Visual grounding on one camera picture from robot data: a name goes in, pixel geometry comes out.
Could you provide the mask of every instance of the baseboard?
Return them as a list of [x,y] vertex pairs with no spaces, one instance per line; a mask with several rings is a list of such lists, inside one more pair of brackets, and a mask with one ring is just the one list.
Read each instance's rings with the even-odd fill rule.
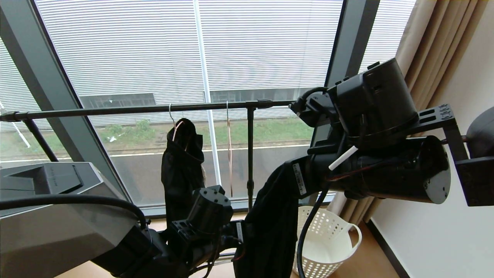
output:
[[367,228],[369,228],[370,232],[372,233],[375,240],[381,247],[382,251],[384,251],[384,254],[388,258],[389,262],[395,269],[398,276],[400,278],[410,278],[407,271],[405,270],[405,268],[403,268],[398,258],[396,258],[395,253],[393,253],[393,250],[391,250],[388,243],[384,240],[384,238],[381,235],[381,232],[379,232],[379,230],[376,228],[372,220],[369,220],[369,222],[367,223]]

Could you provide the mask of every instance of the wooden floor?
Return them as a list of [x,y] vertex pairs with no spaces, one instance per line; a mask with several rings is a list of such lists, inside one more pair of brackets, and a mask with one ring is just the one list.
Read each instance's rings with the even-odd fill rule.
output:
[[[245,214],[236,214],[232,220],[243,219]],[[154,220],[151,223],[151,228],[157,231],[164,230],[166,228],[165,220]],[[336,272],[334,272],[330,278],[398,278],[398,274],[395,272],[391,263],[388,261],[384,252],[381,250],[376,240],[372,236],[371,232],[365,224],[360,225],[362,231],[362,243],[355,252],[355,254],[348,259],[343,265],[341,265]],[[352,242],[356,242],[358,235],[356,232],[351,232]],[[199,271],[193,274],[192,278],[202,278],[206,270]],[[93,264],[92,262],[86,262],[64,274],[57,276],[57,278],[111,278],[112,276],[104,269]],[[211,278],[235,278],[233,272],[233,264],[215,265],[209,274]],[[297,278],[298,275],[292,273],[290,278]]]

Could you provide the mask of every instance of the laundry basket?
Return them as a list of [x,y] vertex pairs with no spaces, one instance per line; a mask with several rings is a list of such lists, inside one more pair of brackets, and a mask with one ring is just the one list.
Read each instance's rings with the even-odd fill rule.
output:
[[[311,206],[298,209],[297,235],[300,237],[302,227],[309,216]],[[352,246],[348,231],[354,227],[359,234],[359,241]],[[319,209],[312,220],[304,240],[302,250],[302,266],[307,278],[326,278],[343,262],[350,258],[362,242],[359,227],[348,223],[336,214]],[[297,262],[293,263],[293,271],[298,273]]]

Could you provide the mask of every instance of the white label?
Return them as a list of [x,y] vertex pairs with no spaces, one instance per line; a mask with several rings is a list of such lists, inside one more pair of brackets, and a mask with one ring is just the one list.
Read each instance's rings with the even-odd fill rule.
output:
[[239,237],[239,240],[243,243],[244,234],[242,234],[242,223],[240,222],[237,222],[237,236]]
[[293,164],[293,172],[295,173],[295,178],[297,179],[298,191],[300,192],[300,195],[304,195],[307,193],[307,189],[305,189],[302,171],[300,170],[300,165],[298,163]]

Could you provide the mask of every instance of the basket handle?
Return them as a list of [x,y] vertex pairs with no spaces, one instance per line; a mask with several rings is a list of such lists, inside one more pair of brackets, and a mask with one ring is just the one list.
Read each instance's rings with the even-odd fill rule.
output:
[[355,251],[357,251],[357,248],[359,247],[360,243],[362,242],[362,232],[360,231],[359,227],[353,223],[348,223],[348,225],[353,226],[357,230],[357,233],[359,234],[359,241],[357,241],[355,246],[352,247],[352,251],[348,255],[347,259],[350,258],[353,255],[353,253],[355,253]]

